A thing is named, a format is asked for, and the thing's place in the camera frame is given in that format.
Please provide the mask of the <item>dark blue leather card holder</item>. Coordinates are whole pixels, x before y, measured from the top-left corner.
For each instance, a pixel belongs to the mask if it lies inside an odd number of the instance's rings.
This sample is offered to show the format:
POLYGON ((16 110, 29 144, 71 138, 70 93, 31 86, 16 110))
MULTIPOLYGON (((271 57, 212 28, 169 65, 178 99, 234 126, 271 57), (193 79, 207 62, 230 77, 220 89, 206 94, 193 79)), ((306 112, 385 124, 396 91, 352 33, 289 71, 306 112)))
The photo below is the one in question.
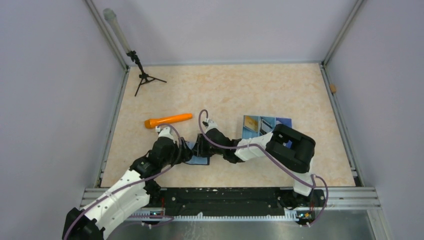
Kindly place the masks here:
MULTIPOLYGON (((195 145, 193 142, 189 142, 189 141, 186 141, 186 144, 190 150, 192 150, 195 145)), ((199 156, 193 155, 189 161, 184 163, 191 166, 209 166, 210 157, 199 157, 199 156)))

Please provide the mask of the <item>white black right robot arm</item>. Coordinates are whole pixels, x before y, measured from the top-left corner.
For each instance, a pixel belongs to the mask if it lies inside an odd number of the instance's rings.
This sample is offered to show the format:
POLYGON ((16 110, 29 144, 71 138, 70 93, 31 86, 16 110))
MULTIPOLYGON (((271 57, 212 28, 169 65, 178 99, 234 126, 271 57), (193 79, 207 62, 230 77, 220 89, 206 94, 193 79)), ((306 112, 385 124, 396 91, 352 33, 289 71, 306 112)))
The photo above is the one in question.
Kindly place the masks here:
POLYGON ((240 139, 230 139, 209 124, 205 132, 198 134, 192 150, 196 157, 220 155, 232 164, 270 158, 294 179, 294 202, 307 206, 314 198, 312 189, 316 186, 310 173, 315 147, 313 138, 282 123, 264 135, 240 139))

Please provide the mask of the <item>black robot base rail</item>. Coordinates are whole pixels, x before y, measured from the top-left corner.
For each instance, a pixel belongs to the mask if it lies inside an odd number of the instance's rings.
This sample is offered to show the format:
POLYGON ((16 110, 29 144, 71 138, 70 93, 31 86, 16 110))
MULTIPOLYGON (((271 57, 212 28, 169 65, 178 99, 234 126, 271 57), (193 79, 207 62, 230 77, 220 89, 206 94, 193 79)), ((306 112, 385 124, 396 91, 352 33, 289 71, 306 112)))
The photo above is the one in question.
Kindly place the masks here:
POLYGON ((181 217, 274 217, 299 208, 317 210, 325 199, 322 189, 304 196, 291 187, 169 187, 151 196, 147 207, 181 217))

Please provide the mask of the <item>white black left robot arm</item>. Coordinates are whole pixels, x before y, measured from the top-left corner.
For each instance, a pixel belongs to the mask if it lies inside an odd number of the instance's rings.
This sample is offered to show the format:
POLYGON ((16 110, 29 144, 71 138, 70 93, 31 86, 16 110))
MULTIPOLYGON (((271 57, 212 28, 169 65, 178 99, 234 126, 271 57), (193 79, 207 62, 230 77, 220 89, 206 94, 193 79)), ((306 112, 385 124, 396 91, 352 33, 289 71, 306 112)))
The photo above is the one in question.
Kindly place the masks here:
POLYGON ((64 240, 105 240, 136 210, 160 202, 154 179, 192 157, 183 137, 160 136, 144 156, 137 158, 124 175, 100 197, 81 209, 74 207, 65 219, 64 240))

